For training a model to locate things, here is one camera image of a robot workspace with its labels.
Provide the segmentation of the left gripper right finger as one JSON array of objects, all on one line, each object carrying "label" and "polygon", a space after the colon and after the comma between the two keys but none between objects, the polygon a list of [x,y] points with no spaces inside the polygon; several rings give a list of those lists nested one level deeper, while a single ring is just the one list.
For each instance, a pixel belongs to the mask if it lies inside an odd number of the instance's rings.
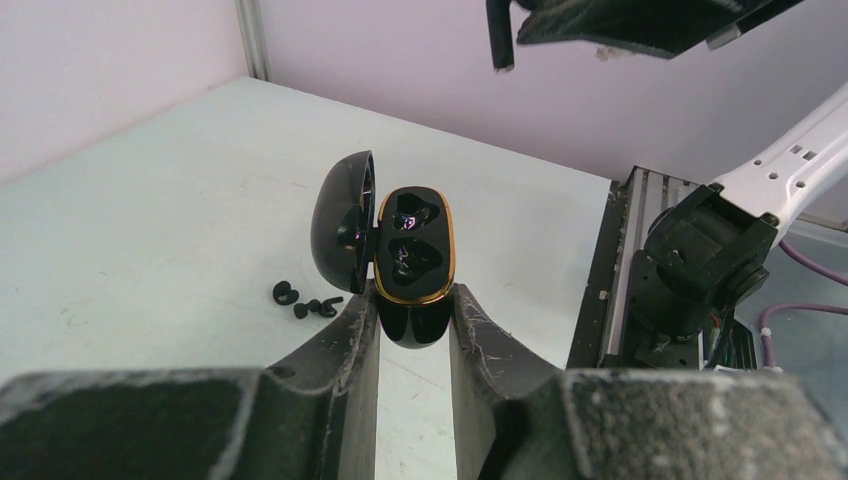
[{"label": "left gripper right finger", "polygon": [[469,288],[449,329],[461,479],[843,479],[847,444],[792,377],[560,369]]}]

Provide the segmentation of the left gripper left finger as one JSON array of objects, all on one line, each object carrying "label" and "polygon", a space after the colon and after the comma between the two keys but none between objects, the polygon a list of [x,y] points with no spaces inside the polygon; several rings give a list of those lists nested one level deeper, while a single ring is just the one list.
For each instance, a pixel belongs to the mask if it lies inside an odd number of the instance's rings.
[{"label": "left gripper left finger", "polygon": [[379,350],[368,285],[265,368],[19,376],[1,390],[1,475],[371,479]]}]

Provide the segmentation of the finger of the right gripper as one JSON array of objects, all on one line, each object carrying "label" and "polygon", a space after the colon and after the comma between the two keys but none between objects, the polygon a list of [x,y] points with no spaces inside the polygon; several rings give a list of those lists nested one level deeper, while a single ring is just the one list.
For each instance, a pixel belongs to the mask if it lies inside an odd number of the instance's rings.
[{"label": "finger of the right gripper", "polygon": [[511,0],[485,1],[490,52],[496,72],[508,72],[514,68],[511,3]]},{"label": "finger of the right gripper", "polygon": [[586,41],[662,59],[704,44],[719,49],[799,0],[537,1],[518,30],[517,43]]}]

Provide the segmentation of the black gold-striped charging case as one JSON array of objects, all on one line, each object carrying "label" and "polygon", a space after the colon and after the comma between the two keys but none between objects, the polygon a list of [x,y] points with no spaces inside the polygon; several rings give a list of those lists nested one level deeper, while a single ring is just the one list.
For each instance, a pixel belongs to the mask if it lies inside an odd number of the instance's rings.
[{"label": "black gold-striped charging case", "polygon": [[310,248],[331,285],[362,294],[373,282],[382,329],[395,344],[424,348],[445,333],[456,249],[452,212],[442,193],[408,186],[378,202],[371,151],[350,154],[322,183]]}]

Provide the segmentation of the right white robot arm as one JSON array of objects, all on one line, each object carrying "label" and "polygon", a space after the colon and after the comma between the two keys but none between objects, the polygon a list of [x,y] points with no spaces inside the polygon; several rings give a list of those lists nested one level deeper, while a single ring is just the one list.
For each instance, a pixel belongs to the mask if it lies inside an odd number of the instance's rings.
[{"label": "right white robot arm", "polygon": [[[787,1],[490,1],[493,67],[514,67],[516,45],[588,41],[669,60],[698,44],[718,49],[790,8]],[[695,188],[649,228],[643,183],[632,174],[623,216],[606,218],[599,249],[611,254],[612,295],[586,299],[571,368],[741,367],[737,305],[767,279],[764,263],[805,208],[847,173],[847,93],[839,90],[771,146]]]}]

